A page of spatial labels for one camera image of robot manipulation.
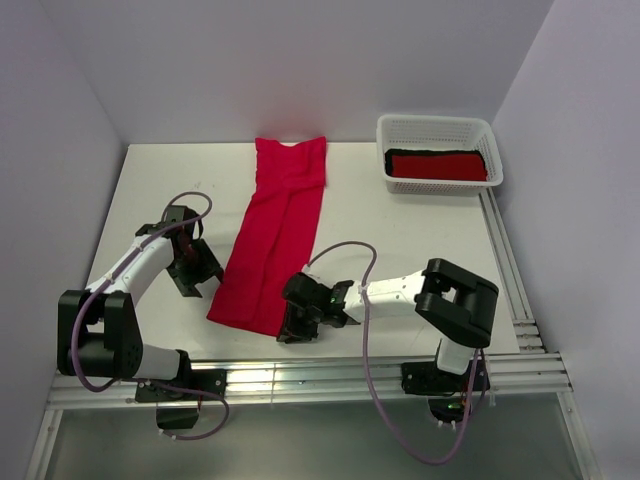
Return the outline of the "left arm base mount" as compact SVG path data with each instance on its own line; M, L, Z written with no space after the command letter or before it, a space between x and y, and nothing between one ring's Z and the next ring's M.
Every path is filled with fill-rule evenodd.
M221 430L230 417L225 399L227 371L225 369L195 370L186 381L139 381L134 401L156 407L156 425L163 434L187 437L182 431L191 430L200 418L205 401L219 402L223 416L212 434Z

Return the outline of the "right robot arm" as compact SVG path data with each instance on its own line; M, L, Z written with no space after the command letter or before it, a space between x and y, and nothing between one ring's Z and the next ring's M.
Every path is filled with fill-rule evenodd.
M422 271L365 286L355 280L326 285L298 272L282 291L285 313L277 340L311 342L321 325L419 316L440 334L434 381L452 390L466 379L474 353L491 343L498 297L494 283L442 258L431 259Z

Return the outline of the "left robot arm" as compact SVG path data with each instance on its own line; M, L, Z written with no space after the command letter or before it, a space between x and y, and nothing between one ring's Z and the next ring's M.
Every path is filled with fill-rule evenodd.
M67 376L79 366L85 379L159 380L172 399L195 386L182 350L146 344L135 307L161 272L184 297L200 298L199 284L223 279L224 269L203 239L181 233L139 235L119 263L84 290L68 290L58 302L57 368Z

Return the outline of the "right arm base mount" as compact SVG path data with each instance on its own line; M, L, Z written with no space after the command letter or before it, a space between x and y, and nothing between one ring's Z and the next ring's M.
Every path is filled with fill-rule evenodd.
M434 361L405 362L400 368L403 392L426 397L429 414L437 424L461 423L467 404L470 404L469 417L472 417L490 389L482 359L477 361L473 376L470 376L472 362L463 375L438 370Z

